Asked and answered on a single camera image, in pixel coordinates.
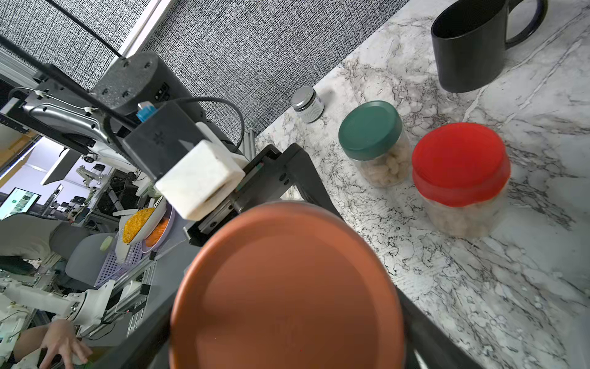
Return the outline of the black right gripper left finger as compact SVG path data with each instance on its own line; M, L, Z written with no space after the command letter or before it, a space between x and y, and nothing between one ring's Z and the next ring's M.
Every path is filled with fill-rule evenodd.
M168 349L176 294L170 295L139 328L92 368L170 368Z

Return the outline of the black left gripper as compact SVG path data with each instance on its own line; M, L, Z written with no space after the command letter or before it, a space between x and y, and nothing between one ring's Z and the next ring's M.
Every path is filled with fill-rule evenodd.
M310 155L297 144L291 144L285 152L273 145L266 146L246 165L244 172L246 176L238 187L215 210L203 220L184 227L189 244L204 246L229 221L258 205L281 199L292 187L304 201L340 216Z

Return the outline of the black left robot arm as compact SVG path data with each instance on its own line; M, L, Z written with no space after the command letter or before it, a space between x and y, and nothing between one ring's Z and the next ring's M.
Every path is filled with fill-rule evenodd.
M201 247L227 223L264 208L261 234L319 231L304 207L339 217L310 155L292 144L266 146L248 159L152 52L117 61L92 90L44 64L7 38L2 46L37 70L41 92L10 98L1 114L80 155L116 158L147 175L185 220L184 236Z

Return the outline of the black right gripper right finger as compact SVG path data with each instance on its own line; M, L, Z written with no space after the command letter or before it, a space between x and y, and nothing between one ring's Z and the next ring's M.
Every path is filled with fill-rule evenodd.
M400 289L397 289L397 295L403 313L406 338L428 368L482 368L430 321Z

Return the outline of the person hand in background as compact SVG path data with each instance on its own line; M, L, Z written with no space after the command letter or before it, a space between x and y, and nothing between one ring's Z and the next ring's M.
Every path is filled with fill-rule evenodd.
M50 368L56 356L61 357L65 368L73 369L73 358L86 364L92 355L92 350L77 338L74 325L68 320L52 321L47 326L41 348L46 349L45 357L38 366L41 369Z

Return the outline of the orange jar lid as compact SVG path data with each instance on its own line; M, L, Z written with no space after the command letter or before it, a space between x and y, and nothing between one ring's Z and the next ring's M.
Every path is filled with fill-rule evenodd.
M173 368L401 368L403 317L373 249L301 201L244 212L188 267L171 313Z

